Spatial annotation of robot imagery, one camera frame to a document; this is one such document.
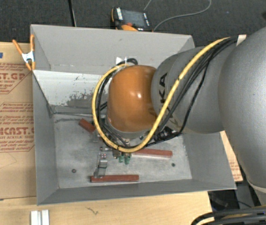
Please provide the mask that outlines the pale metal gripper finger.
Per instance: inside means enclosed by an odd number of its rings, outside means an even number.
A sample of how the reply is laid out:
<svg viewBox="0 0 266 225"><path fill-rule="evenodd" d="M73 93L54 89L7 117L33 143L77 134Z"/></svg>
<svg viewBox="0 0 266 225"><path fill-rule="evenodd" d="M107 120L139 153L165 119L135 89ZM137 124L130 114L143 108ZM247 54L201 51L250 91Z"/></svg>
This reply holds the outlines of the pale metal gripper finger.
<svg viewBox="0 0 266 225"><path fill-rule="evenodd" d="M96 168L95 168L95 171L93 173L93 176L105 176L107 164L108 164L108 160L106 158L106 153L100 152L98 154Z"/></svg>

